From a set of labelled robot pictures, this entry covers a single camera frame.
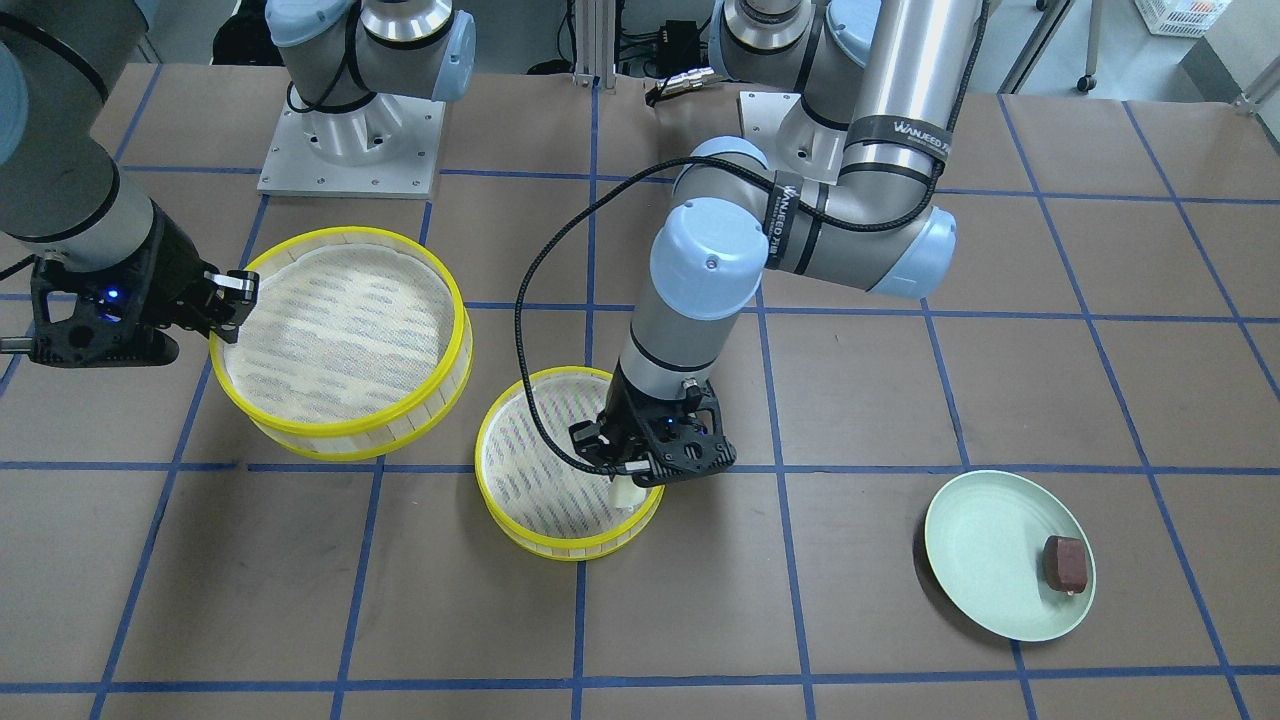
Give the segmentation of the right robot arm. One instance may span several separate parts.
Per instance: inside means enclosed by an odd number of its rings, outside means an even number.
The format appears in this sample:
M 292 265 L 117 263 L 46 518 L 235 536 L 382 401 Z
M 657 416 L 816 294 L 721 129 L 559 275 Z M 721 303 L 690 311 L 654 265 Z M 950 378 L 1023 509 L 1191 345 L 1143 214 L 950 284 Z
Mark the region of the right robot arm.
M 453 102 L 474 73 L 474 18 L 451 1 L 262 1 L 328 161 L 365 164 L 401 127 L 393 97 Z M 33 325 L 6 355 L 55 368 L 173 363 L 177 325 L 233 345 L 255 272 L 206 263 L 91 135 L 155 1 L 3 4 L 3 233 L 26 249 Z

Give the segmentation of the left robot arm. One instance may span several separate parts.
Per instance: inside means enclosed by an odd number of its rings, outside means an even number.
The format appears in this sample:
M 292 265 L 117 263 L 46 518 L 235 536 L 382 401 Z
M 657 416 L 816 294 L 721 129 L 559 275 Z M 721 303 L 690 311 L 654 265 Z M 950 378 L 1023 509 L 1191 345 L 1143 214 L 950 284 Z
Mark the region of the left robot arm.
M 932 202 L 986 29 L 986 1 L 721 1 L 709 58 L 797 106 L 774 159 L 722 136 L 678 160 L 604 407 L 571 466 L 641 487 L 736 459 L 709 377 L 768 270 L 923 299 L 954 217 Z

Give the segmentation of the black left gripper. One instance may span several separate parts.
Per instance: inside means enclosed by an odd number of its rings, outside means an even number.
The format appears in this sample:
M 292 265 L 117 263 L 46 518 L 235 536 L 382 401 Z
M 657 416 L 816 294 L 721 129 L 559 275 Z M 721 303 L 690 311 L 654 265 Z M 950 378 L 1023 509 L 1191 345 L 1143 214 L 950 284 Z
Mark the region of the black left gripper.
M 576 455 L 596 468 L 637 468 L 640 487 L 722 473 L 736 464 L 710 383 L 684 382 L 676 400 L 654 398 L 626 378 L 611 380 L 604 409 L 570 427 Z

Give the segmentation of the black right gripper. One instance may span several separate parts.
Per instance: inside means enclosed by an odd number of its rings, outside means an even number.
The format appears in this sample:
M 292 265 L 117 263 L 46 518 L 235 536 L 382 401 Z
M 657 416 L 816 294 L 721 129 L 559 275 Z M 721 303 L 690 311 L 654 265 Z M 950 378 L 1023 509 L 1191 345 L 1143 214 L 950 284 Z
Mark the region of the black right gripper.
M 29 258 L 31 337 L 3 338 L 3 352 L 56 368 L 161 366 L 178 343 L 170 325 L 229 345 L 256 306 L 256 272 L 219 272 L 169 217 L 156 215 L 142 245 L 114 266 L 72 272 Z

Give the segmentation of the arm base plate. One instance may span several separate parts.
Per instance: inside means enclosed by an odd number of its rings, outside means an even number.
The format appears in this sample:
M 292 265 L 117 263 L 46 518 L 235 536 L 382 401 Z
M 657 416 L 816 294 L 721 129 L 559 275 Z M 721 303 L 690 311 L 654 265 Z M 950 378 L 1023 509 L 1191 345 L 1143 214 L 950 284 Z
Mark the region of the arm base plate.
M 844 160 L 844 129 L 814 120 L 799 94 L 742 91 L 739 111 L 742 137 L 759 147 L 769 167 L 833 184 Z
M 283 108 L 257 190 L 279 197 L 429 200 L 447 109 L 390 94 L 344 114 Z

